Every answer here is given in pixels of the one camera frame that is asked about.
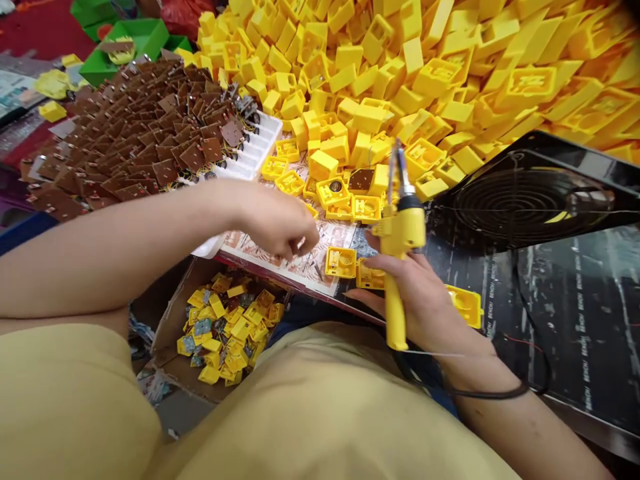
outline yellow shirt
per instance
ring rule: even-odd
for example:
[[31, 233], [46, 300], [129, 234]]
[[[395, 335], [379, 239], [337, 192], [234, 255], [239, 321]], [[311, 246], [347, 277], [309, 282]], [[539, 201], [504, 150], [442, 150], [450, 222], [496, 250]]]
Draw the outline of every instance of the yellow shirt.
[[398, 378], [382, 339], [362, 327], [326, 322], [284, 336], [170, 445], [161, 444], [127, 343], [108, 329], [2, 335], [0, 362], [4, 479], [517, 478]]

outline person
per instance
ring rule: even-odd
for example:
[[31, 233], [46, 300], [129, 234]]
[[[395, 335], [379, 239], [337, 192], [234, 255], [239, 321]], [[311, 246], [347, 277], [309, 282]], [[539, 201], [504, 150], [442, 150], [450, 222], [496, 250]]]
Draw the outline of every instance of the person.
[[[401, 378], [374, 330], [331, 321], [284, 335], [198, 427], [166, 442], [131, 370], [127, 304], [228, 230], [288, 259], [319, 240], [299, 199], [215, 179], [96, 211], [0, 257], [0, 477], [611, 478], [533, 393], [456, 397], [463, 423]], [[396, 278], [413, 342], [463, 354], [438, 357], [453, 388], [521, 384], [422, 256], [368, 265]], [[384, 310], [371, 292], [347, 295]]]

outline yellow soldering iron handle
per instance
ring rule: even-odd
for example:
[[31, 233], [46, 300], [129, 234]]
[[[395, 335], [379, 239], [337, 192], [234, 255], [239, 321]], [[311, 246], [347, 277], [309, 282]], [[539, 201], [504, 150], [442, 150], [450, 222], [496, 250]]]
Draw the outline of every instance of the yellow soldering iron handle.
[[[420, 249], [427, 242], [425, 211], [415, 195], [404, 197], [398, 202], [397, 213], [387, 220], [385, 226], [387, 230], [381, 239], [382, 253], [400, 260], [406, 258], [407, 252]], [[394, 350], [408, 350], [405, 307], [398, 284], [389, 274], [385, 275], [385, 299], [387, 345]]]
[[385, 275], [387, 345], [394, 350], [408, 350], [407, 320], [400, 290], [392, 275]]

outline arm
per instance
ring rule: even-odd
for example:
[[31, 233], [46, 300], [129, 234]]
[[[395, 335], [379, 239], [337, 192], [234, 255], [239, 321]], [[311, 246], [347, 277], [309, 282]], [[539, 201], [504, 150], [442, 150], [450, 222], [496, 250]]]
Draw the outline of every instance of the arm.
[[256, 183], [216, 179], [91, 213], [0, 257], [0, 318], [124, 307], [206, 239], [234, 229], [288, 258], [306, 254], [318, 240], [300, 200]]
[[[370, 237], [371, 246], [377, 244]], [[367, 266], [393, 275], [407, 312], [407, 332], [425, 351], [441, 357], [447, 380], [458, 390], [502, 392], [520, 380], [496, 356], [490, 340], [470, 329], [424, 256], [399, 260], [379, 255]], [[384, 299], [366, 290], [348, 292], [381, 315]], [[533, 394], [511, 400], [456, 397], [466, 424], [524, 479], [612, 479], [587, 446]]]

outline finger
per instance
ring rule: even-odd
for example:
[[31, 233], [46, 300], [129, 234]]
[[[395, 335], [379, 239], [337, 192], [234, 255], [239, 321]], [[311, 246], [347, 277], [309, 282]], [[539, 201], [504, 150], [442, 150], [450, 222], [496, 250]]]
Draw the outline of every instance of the finger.
[[345, 297], [364, 303], [378, 315], [385, 316], [385, 300], [374, 292], [364, 289], [353, 289], [345, 292]]
[[284, 258], [286, 261], [292, 261], [293, 260], [293, 252], [291, 250], [291, 247], [289, 246], [288, 243], [284, 244], [282, 246], [282, 248], [278, 251], [277, 255], [279, 257]]
[[424, 254], [409, 252], [409, 256], [410, 256], [410, 258], [414, 259], [415, 262], [418, 265], [420, 265], [422, 268], [424, 268], [426, 270], [429, 270], [429, 271], [433, 270], [432, 266], [429, 264], [429, 262], [427, 261], [427, 259], [424, 256]]
[[298, 255], [303, 256], [308, 254], [320, 241], [320, 233], [318, 233], [318, 227], [315, 222], [305, 232], [305, 242], [300, 245]]
[[384, 270], [394, 277], [402, 275], [403, 269], [406, 267], [402, 260], [390, 255], [377, 255], [375, 257], [368, 258], [365, 260], [365, 265], [368, 268]]
[[372, 249], [380, 252], [380, 238], [376, 237], [371, 230], [365, 230], [365, 238]]
[[291, 252], [294, 256], [299, 255], [300, 250], [298, 245], [300, 245], [300, 242], [302, 242], [302, 238], [298, 237], [294, 240], [289, 240], [289, 247], [291, 248]]

